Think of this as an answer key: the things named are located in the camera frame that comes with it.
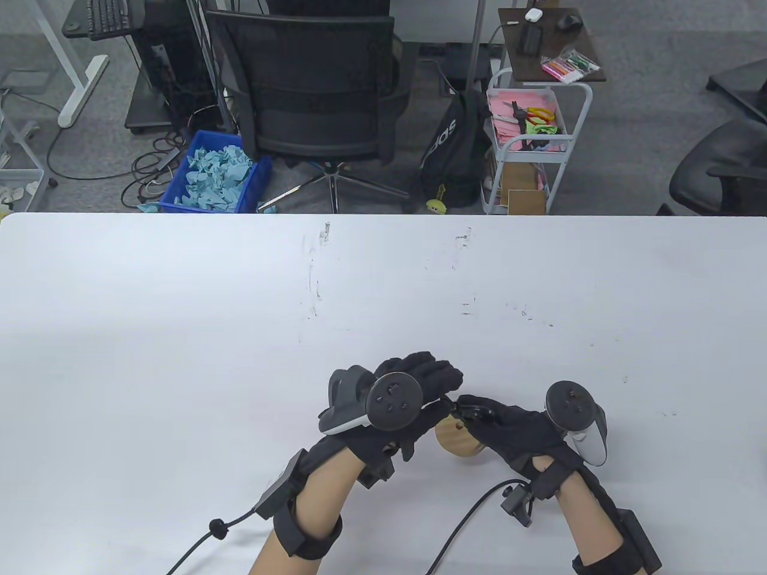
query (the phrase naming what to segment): hand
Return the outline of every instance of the hand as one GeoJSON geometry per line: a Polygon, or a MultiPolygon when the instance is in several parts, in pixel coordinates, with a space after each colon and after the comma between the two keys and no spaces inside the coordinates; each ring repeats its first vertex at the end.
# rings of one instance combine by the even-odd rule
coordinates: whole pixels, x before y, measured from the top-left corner
{"type": "Polygon", "coordinates": [[[428,351],[411,353],[405,359],[394,357],[384,361],[375,371],[376,379],[392,372],[405,372],[413,376],[423,390],[423,403],[415,421],[403,429],[385,432],[374,427],[356,427],[337,434],[344,444],[370,468],[377,468],[386,459],[402,450],[402,459],[413,457],[415,442],[437,423],[445,419],[449,406],[437,401],[448,392],[455,391],[463,383],[463,374],[449,361],[436,361],[428,351]]]}
{"type": "Polygon", "coordinates": [[[551,463],[547,459],[531,461],[535,455],[549,455],[573,469],[583,462],[544,413],[506,406],[486,397],[460,396],[456,403],[459,408],[475,406],[488,414],[465,419],[469,433],[531,481],[551,463]]]}
{"type": "Polygon", "coordinates": [[[554,463],[554,458],[550,455],[537,455],[532,459],[532,464],[535,468],[543,473],[548,469],[548,466],[554,463]]]}

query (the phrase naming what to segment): cardboard box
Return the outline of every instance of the cardboard box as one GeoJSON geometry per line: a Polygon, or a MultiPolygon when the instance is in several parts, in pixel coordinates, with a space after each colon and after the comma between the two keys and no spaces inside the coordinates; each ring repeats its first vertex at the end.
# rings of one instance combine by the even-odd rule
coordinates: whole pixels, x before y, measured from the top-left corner
{"type": "Polygon", "coordinates": [[[546,215],[543,175],[535,164],[507,162],[501,174],[501,205],[510,215],[546,215]]]}

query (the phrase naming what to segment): keyboard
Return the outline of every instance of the keyboard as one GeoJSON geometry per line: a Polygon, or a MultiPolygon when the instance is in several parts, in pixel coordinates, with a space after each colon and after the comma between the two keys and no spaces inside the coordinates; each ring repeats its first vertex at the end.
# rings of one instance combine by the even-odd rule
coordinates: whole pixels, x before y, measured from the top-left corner
{"type": "Polygon", "coordinates": [[[133,31],[128,0],[87,0],[88,37],[104,40],[133,31]]]}

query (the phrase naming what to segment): wooden cylinder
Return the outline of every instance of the wooden cylinder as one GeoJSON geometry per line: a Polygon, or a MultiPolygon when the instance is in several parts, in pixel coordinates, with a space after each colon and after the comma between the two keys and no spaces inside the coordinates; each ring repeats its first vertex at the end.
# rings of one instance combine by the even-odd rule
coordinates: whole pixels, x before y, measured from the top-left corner
{"type": "Polygon", "coordinates": [[[458,457],[473,457],[485,448],[469,433],[463,422],[453,416],[447,416],[437,423],[434,433],[443,449],[458,457]]]}

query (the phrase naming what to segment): blue plastic crate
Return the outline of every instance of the blue plastic crate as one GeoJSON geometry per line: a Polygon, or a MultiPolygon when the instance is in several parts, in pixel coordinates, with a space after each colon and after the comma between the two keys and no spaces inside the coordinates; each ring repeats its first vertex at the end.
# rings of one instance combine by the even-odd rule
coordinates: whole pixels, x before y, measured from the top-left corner
{"type": "MultiPolygon", "coordinates": [[[[189,158],[194,157],[194,152],[198,148],[204,148],[209,152],[212,150],[221,151],[227,146],[239,146],[242,148],[242,138],[227,133],[206,132],[200,130],[192,140],[189,146],[189,152],[186,153],[183,164],[176,172],[173,181],[168,186],[165,194],[160,200],[162,211],[169,214],[220,214],[207,209],[188,208],[185,205],[177,205],[174,202],[176,198],[188,196],[186,193],[186,174],[189,172],[189,158]]],[[[272,158],[263,156],[258,163],[254,163],[248,176],[245,178],[245,186],[237,202],[235,213],[252,214],[261,201],[266,186],[272,177],[272,158]]]]}

